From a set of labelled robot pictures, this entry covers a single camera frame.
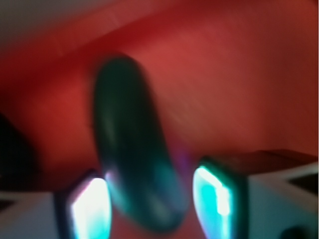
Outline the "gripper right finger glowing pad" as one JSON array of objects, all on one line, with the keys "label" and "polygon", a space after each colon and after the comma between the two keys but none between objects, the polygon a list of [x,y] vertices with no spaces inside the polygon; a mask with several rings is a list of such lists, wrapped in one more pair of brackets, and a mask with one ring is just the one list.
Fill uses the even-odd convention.
[{"label": "gripper right finger glowing pad", "polygon": [[248,238],[247,178],[216,157],[204,156],[192,179],[194,208],[207,239]]}]

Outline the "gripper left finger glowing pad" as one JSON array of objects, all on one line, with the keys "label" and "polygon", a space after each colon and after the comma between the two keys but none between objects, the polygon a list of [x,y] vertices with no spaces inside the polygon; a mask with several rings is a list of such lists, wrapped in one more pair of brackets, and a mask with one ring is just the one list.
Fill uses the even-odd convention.
[{"label": "gripper left finger glowing pad", "polygon": [[72,175],[54,193],[60,239],[108,239],[112,205],[107,181],[95,170]]}]

